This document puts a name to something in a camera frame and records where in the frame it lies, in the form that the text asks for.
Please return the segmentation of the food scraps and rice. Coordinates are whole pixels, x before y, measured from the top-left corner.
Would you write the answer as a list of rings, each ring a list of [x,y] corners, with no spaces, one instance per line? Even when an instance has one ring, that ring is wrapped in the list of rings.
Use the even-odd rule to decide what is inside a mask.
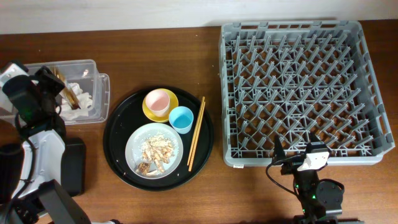
[[[142,162],[137,165],[136,172],[148,177],[163,174],[163,165],[170,162],[173,151],[171,140],[163,134],[147,138],[141,144]]]

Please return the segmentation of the grey plate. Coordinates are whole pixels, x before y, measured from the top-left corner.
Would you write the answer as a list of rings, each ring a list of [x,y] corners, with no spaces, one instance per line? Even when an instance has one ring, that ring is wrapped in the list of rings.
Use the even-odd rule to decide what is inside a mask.
[[[173,155],[168,164],[164,164],[165,172],[155,176],[144,176],[136,172],[137,165],[142,162],[141,144],[149,137],[156,134],[163,134],[170,139],[174,147]],[[129,168],[143,179],[161,179],[171,174],[180,164],[183,157],[183,142],[180,135],[170,126],[161,123],[149,123],[135,130],[127,141],[125,148],[125,158]]]

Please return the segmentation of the brown snack wrapper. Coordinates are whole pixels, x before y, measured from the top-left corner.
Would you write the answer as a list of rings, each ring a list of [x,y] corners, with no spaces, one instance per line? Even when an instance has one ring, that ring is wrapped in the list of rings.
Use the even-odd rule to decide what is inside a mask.
[[[65,99],[68,101],[68,104],[71,106],[71,109],[73,110],[80,109],[79,100],[76,94],[73,92],[71,86],[68,84],[65,76],[60,73],[60,70],[57,67],[53,68],[53,73],[65,85],[65,88],[62,90],[62,93]]]

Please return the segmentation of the wooden chopstick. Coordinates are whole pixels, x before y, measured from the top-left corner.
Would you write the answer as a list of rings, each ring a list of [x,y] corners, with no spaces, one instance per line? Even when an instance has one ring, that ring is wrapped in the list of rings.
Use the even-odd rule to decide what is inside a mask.
[[[193,133],[193,137],[192,137],[192,143],[190,146],[190,152],[188,155],[188,161],[187,161],[187,166],[188,166],[188,171],[190,172],[192,169],[192,159],[194,158],[194,150],[195,150],[195,146],[197,144],[197,139],[198,139],[198,133],[200,132],[200,122],[202,120],[202,116],[203,116],[203,110],[205,108],[205,97],[203,96],[201,99],[201,105],[200,105],[200,109],[198,112],[198,116],[197,116],[197,121],[195,124],[195,129],[194,129],[194,133]]]
[[[198,138],[200,135],[200,129],[201,129],[201,123],[203,120],[203,114],[204,114],[204,110],[205,110],[205,97],[202,98],[202,103],[201,103],[201,107],[200,107],[200,111],[198,114],[198,118],[197,118],[197,123],[195,126],[195,132],[193,135],[193,139],[192,139],[192,146],[191,146],[191,151],[190,151],[190,158],[188,160],[188,171],[191,172],[192,171],[192,167],[193,167],[193,161],[195,158],[195,152],[196,152],[196,148],[197,148],[197,143],[198,143]]]

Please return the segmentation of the pink cup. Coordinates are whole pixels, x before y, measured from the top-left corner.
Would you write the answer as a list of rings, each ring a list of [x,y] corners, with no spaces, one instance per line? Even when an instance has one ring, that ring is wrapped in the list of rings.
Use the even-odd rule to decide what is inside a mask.
[[[165,90],[152,90],[147,94],[145,104],[153,115],[163,117],[170,108],[170,97]]]

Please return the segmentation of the black rectangular food tray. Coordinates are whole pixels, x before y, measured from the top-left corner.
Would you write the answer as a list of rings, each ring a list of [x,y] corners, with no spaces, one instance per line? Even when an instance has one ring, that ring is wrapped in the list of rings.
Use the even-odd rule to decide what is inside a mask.
[[[61,186],[71,197],[85,191],[86,145],[80,138],[67,139],[61,161]]]

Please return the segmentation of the blue cup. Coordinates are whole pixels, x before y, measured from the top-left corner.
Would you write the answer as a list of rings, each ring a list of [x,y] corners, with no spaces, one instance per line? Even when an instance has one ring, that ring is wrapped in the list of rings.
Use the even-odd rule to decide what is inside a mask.
[[[187,134],[193,124],[193,113],[185,106],[174,108],[169,114],[169,123],[179,134]]]

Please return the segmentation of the white tissue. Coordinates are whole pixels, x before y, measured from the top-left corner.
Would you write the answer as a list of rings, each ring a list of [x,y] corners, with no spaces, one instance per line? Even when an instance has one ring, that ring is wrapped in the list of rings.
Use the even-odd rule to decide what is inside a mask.
[[[72,88],[74,94],[76,95],[79,101],[78,109],[73,110],[70,106],[68,100],[64,97],[63,93],[61,96],[61,113],[60,116],[64,120],[74,120],[79,117],[87,117],[89,109],[93,104],[92,96],[88,92],[83,92],[78,83],[69,83],[69,86]]]

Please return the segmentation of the clear plastic waste bin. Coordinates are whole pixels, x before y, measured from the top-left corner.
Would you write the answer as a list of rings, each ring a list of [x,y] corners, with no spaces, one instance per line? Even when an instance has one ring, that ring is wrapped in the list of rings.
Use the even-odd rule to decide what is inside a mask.
[[[68,121],[61,116],[55,119],[66,125],[101,123],[105,121],[109,113],[110,100],[110,80],[105,73],[100,73],[97,69],[96,62],[91,59],[84,60],[68,60],[58,62],[42,62],[23,64],[29,69],[28,74],[33,75],[40,67],[48,67],[52,73],[53,68],[57,67],[60,73],[65,76],[69,83],[78,83],[83,92],[88,92],[92,96],[93,104],[89,109],[87,117],[79,117]],[[56,111],[61,113],[61,94],[56,97],[58,107]],[[19,117],[16,108],[8,100],[7,96],[1,90],[1,120],[14,124],[19,121],[21,125],[26,123]]]

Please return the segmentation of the grey dishwasher rack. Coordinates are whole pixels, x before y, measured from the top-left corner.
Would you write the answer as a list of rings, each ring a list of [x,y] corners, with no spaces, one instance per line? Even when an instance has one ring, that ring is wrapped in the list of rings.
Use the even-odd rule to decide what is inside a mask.
[[[395,147],[357,21],[232,22],[219,41],[223,159],[266,166],[314,133],[331,166],[373,165]]]

